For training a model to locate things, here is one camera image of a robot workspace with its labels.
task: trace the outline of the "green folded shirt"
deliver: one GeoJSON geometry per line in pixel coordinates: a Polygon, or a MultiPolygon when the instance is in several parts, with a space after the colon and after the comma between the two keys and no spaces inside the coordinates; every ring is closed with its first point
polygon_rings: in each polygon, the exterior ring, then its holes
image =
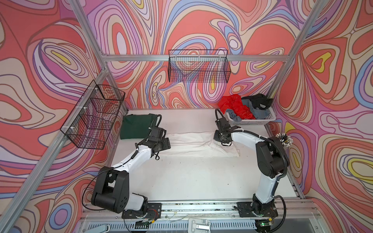
{"type": "Polygon", "coordinates": [[[149,127],[155,118],[157,118],[156,114],[125,116],[120,129],[120,139],[145,138],[149,135],[149,127]]]}

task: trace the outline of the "robotic arm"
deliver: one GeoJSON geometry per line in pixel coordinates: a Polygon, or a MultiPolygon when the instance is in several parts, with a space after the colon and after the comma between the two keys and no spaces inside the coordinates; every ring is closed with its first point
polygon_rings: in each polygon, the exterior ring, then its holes
{"type": "Polygon", "coordinates": [[[218,130],[215,131],[214,140],[222,145],[231,145],[232,141],[239,142],[257,152],[258,167],[261,171],[258,190],[253,196],[251,206],[241,211],[251,212],[257,217],[268,213],[271,217],[276,217],[272,211],[275,206],[273,197],[279,180],[286,176],[289,163],[281,141],[277,137],[266,138],[240,129],[239,126],[230,126],[218,109],[215,110],[215,115],[218,130]]]}
{"type": "Polygon", "coordinates": [[[129,193],[129,174],[151,157],[156,156],[156,160],[159,159],[160,151],[171,148],[169,139],[165,137],[166,130],[158,125],[159,122],[157,126],[151,127],[146,138],[135,143],[136,149],[124,160],[112,168],[101,168],[92,194],[92,205],[115,213],[123,210],[133,210],[136,216],[144,216],[147,213],[147,198],[129,193]]]}

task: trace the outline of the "white laundry basket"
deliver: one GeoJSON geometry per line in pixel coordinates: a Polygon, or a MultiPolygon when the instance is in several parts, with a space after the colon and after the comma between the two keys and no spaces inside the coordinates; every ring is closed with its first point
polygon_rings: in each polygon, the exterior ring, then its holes
{"type": "Polygon", "coordinates": [[[227,115],[228,120],[231,121],[231,123],[233,123],[234,125],[265,125],[268,122],[276,120],[276,115],[275,115],[275,112],[273,111],[272,107],[269,107],[268,110],[269,110],[269,115],[266,116],[266,118],[264,118],[264,119],[260,119],[260,120],[256,120],[256,119],[255,120],[246,120],[246,119],[244,119],[240,122],[235,122],[234,120],[232,120],[232,118],[229,117],[229,114],[227,112],[225,114],[227,115]]]}

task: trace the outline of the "white garment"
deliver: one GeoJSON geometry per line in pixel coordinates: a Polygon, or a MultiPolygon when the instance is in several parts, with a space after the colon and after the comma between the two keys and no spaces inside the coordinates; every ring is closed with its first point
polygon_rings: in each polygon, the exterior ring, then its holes
{"type": "Polygon", "coordinates": [[[171,148],[161,151],[160,156],[239,157],[234,144],[222,146],[213,139],[214,132],[168,133],[166,137],[170,139],[171,148]]]}

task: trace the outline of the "black mounting plate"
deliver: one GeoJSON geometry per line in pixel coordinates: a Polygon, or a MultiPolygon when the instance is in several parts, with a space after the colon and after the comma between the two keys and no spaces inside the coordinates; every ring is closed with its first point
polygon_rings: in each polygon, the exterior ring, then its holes
{"type": "MultiPolygon", "coordinates": [[[[161,211],[162,211],[162,203],[148,203],[148,208],[147,208],[147,215],[145,218],[148,219],[157,219],[161,217],[161,211]]],[[[134,210],[125,210],[122,213],[122,219],[138,219],[141,220],[140,218],[137,218],[135,215],[134,210]]]]}
{"type": "MultiPolygon", "coordinates": [[[[238,202],[237,203],[237,207],[240,208],[240,209],[243,209],[243,210],[247,210],[251,207],[251,201],[250,202],[238,202]]],[[[251,211],[241,211],[239,210],[238,211],[239,213],[239,216],[241,218],[243,217],[257,217],[255,214],[253,214],[251,211]]],[[[267,212],[262,216],[262,217],[277,217],[278,216],[278,213],[277,213],[277,210],[275,208],[268,208],[267,209],[267,212]]]]}

